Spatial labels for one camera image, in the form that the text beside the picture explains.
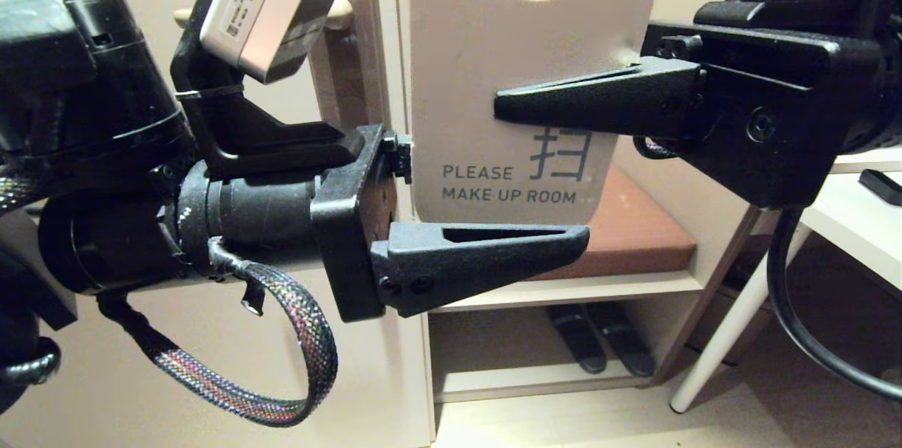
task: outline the barcode sticker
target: barcode sticker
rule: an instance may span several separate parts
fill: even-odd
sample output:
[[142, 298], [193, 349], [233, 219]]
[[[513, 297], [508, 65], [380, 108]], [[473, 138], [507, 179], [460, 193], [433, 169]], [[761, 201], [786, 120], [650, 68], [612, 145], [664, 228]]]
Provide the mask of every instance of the barcode sticker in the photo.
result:
[[238, 38], [246, 27], [254, 23], [262, 0], [229, 0], [223, 15], [222, 31]]

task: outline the floor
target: floor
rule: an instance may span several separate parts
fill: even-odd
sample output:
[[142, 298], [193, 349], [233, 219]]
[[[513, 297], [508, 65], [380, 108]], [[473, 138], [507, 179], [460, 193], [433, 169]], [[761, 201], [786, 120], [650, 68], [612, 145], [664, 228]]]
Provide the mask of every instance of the floor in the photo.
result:
[[[902, 309], [879, 278], [829, 246], [790, 269], [796, 308], [841, 356], [872, 373], [902, 361]], [[722, 366], [683, 415], [668, 406], [696, 353], [658, 387], [437, 406], [433, 448], [902, 446], [902, 409], [858, 390], [802, 354], [775, 321], [735, 368]]]

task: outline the table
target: table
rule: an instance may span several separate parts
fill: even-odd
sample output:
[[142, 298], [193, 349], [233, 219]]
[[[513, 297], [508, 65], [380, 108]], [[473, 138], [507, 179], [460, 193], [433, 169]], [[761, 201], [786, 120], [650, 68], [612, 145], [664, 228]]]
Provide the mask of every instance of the table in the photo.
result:
[[[902, 290], [902, 208], [887, 204], [859, 184], [859, 175], [827, 176], [815, 203], [802, 213], [786, 264], [795, 258], [805, 238], [816, 232]], [[902, 172], [886, 175], [902, 182]], [[683, 413], [689, 408], [766, 299], [765, 254], [692, 371], [670, 399], [670, 409]]]

